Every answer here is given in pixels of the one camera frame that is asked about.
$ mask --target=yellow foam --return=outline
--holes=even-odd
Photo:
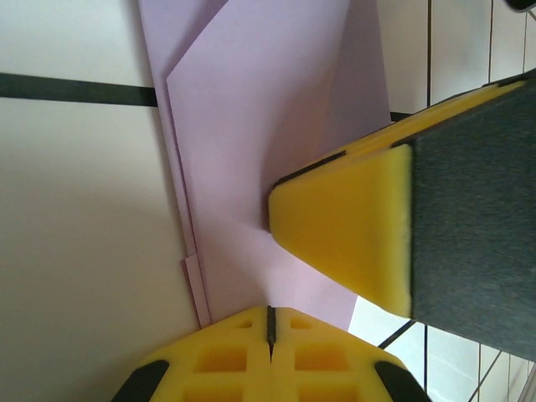
[[[410,316],[410,150],[395,143],[523,85],[447,100],[340,148],[332,162],[274,188],[274,239],[388,312]]]
[[[291,308],[251,308],[144,359],[169,362],[150,402],[391,402],[374,364],[394,356]]]

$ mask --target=white floor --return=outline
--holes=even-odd
[[[432,4],[431,103],[536,67],[536,21],[502,0],[491,47],[492,0]],[[418,111],[427,1],[379,11],[391,111]],[[133,0],[0,0],[0,48],[2,73],[152,84]],[[0,99],[0,121],[0,399],[109,400],[142,355],[196,328],[157,113]],[[350,331],[380,344],[404,323],[359,299]],[[417,323],[387,348],[423,385],[424,344]],[[468,401],[497,354],[429,328],[431,398]],[[530,367],[501,353],[473,400],[517,400]]]

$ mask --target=yellow foam grid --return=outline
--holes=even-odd
[[[290,308],[277,309],[272,359],[256,307],[146,358],[170,366],[151,402],[391,402],[374,364],[394,356]]]

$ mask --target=gray felt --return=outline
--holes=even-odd
[[[423,131],[413,316],[536,360],[536,80]]]

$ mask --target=black line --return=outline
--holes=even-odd
[[[493,42],[493,9],[494,0],[492,0],[492,16],[489,24],[489,52],[487,54],[487,83],[492,82],[492,42]]]
[[[428,326],[425,325],[425,392],[428,394]]]
[[[506,382],[506,401],[510,402],[510,366],[512,365],[512,355],[508,355],[508,380]]]
[[[271,356],[274,353],[274,345],[277,341],[276,309],[272,306],[268,306],[266,309],[266,341],[270,349],[271,361]]]
[[[146,86],[105,84],[6,73],[0,73],[0,97],[107,105],[157,106],[154,88]]]
[[[523,72],[525,72],[525,59],[527,56],[527,20],[528,15],[525,13],[525,38],[523,40]]]
[[[480,376],[482,375],[482,344],[478,344],[478,381],[480,382]],[[480,402],[480,392],[478,392],[477,402]]]
[[[493,366],[494,366],[495,363],[498,361],[499,356],[501,356],[501,353],[502,353],[502,352],[497,353],[497,356],[495,357],[495,359],[493,359],[492,364],[491,364],[491,365],[489,366],[489,368],[487,369],[487,372],[484,374],[484,377],[482,377],[482,379],[479,379],[477,388],[473,391],[473,393],[472,393],[471,396],[469,397],[469,402],[471,402],[471,400],[475,397],[475,394],[476,394],[476,393],[480,390],[480,388],[482,387],[482,384],[484,384],[484,381],[486,380],[487,375],[490,373],[490,371],[492,371]]]
[[[391,121],[396,123],[397,121],[404,120],[407,117],[410,117],[411,113],[399,113],[397,111],[391,111]]]
[[[432,0],[428,0],[428,44],[426,56],[426,106],[431,105],[431,83],[432,83]]]
[[[396,341],[398,338],[400,338],[400,336],[406,332],[408,329],[410,329],[411,327],[413,327],[413,325],[415,324],[415,321],[413,320],[409,320],[406,324],[404,324],[402,327],[400,327],[399,329],[397,329],[396,331],[393,332],[393,334],[388,337],[387,339],[385,339],[380,345],[378,345],[378,348],[380,349],[385,349],[387,348],[391,343],[393,343],[394,341]]]

